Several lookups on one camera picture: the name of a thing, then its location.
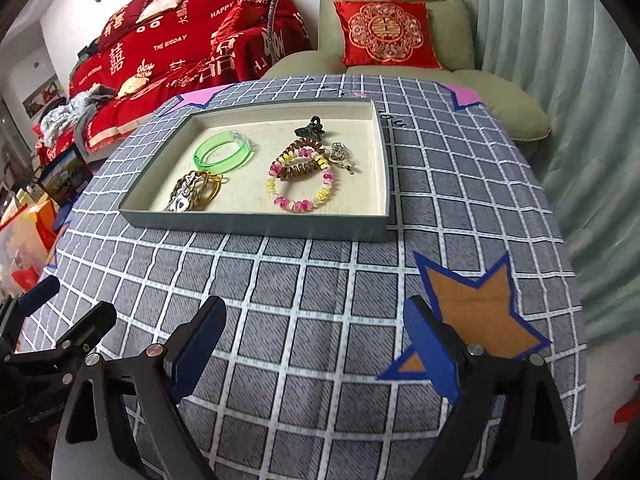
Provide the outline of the silver rhinestone hair clip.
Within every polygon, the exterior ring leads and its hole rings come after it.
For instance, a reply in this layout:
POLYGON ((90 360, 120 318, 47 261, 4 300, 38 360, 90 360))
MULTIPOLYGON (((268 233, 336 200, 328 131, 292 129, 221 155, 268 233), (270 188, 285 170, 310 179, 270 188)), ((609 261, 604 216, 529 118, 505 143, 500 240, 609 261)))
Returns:
POLYGON ((192 170, 182 176, 172 189, 168 204, 165 207, 165 211, 168 212, 183 212, 188 211, 193 202, 193 193, 195 190, 196 182, 198 182, 198 172, 192 170))

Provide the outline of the clear crystal hair clip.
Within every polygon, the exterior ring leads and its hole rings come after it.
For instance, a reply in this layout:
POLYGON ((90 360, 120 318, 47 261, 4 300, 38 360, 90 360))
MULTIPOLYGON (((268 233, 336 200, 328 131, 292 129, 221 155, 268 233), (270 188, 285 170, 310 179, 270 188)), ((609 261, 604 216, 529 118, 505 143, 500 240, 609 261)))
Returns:
POLYGON ((345 169, 350 174, 356 172, 355 164, 350 160, 350 151, 342 142, 333 142, 330 145, 328 157, 332 165, 345 169))

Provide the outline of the orange star sticker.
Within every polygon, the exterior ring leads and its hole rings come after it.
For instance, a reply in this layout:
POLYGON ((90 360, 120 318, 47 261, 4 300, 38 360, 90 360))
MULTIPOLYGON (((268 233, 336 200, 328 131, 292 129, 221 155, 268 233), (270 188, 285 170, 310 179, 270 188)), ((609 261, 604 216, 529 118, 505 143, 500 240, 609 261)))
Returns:
MULTIPOLYGON (((418 252, 413 255, 425 290, 420 297, 440 322, 460 336, 465 347, 479 344, 492 356, 521 360, 550 344, 550 339, 516 310, 509 254, 503 254, 479 278, 467 278, 418 252)), ((428 379, 411 340, 378 379, 428 379)))

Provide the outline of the orange gift bag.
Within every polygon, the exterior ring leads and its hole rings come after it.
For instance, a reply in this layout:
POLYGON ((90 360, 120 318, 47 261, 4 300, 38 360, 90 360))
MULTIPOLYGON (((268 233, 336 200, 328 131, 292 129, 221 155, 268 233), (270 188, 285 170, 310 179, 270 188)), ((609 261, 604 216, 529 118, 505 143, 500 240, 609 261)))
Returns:
POLYGON ((1 295, 17 296, 38 283, 58 237, 52 200, 25 204, 1 223, 1 295))

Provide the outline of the dark printed box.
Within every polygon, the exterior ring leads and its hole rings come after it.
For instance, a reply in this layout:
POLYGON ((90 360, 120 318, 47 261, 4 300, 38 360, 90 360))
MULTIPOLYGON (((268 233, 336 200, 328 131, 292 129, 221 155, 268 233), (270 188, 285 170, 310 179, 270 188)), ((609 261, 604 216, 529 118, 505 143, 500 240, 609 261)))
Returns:
POLYGON ((93 173, 75 144, 56 155, 40 172, 37 183, 59 207, 75 203, 93 173))

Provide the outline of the grey crumpled clothes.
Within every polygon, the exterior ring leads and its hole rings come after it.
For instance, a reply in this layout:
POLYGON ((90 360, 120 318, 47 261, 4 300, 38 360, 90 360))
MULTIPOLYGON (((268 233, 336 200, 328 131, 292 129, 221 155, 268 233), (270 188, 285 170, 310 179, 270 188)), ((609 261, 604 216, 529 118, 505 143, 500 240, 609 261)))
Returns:
POLYGON ((117 91, 103 84, 94 84, 89 90, 81 91, 64 104, 52 107, 40 119, 42 143, 54 148, 60 135, 70 127, 76 127, 82 120, 93 118, 101 104, 117 96, 117 91))

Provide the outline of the green translucent bangle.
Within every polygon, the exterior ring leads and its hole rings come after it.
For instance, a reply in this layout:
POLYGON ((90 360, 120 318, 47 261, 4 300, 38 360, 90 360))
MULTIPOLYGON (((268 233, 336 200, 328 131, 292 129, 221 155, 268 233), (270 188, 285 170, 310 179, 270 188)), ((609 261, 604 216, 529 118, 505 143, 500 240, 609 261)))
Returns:
POLYGON ((194 152, 193 162, 198 170, 225 174, 242 166, 252 154, 250 141, 235 130, 216 133, 194 152))

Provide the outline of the pink star sticker right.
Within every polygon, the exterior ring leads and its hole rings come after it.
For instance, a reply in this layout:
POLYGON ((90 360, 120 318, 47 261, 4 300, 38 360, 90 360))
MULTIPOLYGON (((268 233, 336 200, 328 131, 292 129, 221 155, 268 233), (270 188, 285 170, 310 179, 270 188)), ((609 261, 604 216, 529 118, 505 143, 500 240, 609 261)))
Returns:
POLYGON ((454 106, 454 110, 465 110, 466 108, 483 104, 483 100, 472 89, 456 86, 455 84, 440 84, 446 89, 454 106))

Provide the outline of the pink star sticker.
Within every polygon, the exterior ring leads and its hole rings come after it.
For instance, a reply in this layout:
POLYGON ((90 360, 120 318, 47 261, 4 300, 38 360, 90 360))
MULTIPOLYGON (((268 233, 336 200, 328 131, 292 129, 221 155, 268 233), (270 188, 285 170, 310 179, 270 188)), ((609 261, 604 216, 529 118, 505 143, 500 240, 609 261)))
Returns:
POLYGON ((198 110, 206 110, 209 102, 220 92, 234 87, 234 84, 221 84, 220 86, 209 87, 205 89, 186 92, 176 96, 175 102, 167 105, 163 111, 163 115, 175 113, 180 108, 192 106, 198 110))
POLYGON ((466 108, 483 104, 483 100, 472 89, 456 86, 455 84, 440 84, 446 89, 454 106, 454 110, 465 110, 466 108))

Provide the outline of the black claw hair clip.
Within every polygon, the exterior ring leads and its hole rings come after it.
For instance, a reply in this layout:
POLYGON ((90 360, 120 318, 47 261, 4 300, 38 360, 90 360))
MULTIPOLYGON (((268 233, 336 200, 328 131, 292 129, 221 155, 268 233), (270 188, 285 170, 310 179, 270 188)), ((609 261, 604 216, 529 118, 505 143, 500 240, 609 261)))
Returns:
POLYGON ((308 125, 296 128, 294 133, 301 139, 310 139, 320 142, 324 135, 324 129, 320 117, 312 116, 308 125))

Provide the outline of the pink star sticker left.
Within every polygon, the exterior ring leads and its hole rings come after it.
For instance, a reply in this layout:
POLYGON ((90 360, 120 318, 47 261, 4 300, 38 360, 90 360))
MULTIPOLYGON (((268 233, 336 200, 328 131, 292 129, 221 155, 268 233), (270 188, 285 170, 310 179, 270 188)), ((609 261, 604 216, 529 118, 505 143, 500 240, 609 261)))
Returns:
POLYGON ((175 102, 167 105, 163 111, 163 115, 175 113, 180 108, 192 106, 198 110, 206 110, 209 102, 220 92, 234 87, 234 84, 221 84, 220 86, 209 87, 205 89, 186 92, 176 96, 175 102))

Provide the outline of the dark red pillow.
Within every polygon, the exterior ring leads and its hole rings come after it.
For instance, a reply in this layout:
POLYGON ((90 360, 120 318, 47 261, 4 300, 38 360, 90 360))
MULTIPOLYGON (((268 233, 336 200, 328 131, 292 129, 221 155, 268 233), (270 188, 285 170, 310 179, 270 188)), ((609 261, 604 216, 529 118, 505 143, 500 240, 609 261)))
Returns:
POLYGON ((131 0, 118 11, 114 12, 104 25, 98 39, 98 52, 103 53, 119 40, 124 38, 134 25, 143 10, 153 0, 131 0))

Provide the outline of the red embroidered cushion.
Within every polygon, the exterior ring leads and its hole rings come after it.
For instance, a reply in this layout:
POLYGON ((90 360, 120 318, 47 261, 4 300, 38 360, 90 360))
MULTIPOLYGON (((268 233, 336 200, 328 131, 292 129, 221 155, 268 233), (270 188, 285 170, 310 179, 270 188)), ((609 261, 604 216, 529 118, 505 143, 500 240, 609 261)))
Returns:
POLYGON ((442 70, 425 1, 340 0, 333 3, 343 34, 343 63, 442 70))

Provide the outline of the red printed blanket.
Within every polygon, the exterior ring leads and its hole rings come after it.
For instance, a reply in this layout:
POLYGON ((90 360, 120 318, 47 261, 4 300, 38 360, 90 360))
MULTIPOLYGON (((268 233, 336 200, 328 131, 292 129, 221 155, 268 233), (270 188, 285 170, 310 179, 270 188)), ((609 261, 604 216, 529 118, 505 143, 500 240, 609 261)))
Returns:
POLYGON ((183 0, 175 9, 136 23, 103 53, 79 65, 70 78, 76 96, 94 84, 120 90, 134 76, 135 92, 101 105, 82 132, 90 153, 124 140, 173 96, 256 80, 274 58, 307 51, 311 44, 292 0, 183 0))

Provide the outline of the teal pleated curtain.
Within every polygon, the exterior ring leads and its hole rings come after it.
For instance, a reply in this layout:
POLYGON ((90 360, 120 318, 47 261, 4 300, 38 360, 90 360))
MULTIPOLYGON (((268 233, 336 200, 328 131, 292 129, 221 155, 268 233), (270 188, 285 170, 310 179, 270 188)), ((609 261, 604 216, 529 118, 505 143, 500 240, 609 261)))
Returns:
POLYGON ((533 158, 577 276, 590 344, 639 327, 639 63, 601 0, 466 0, 477 64, 551 132, 533 158))

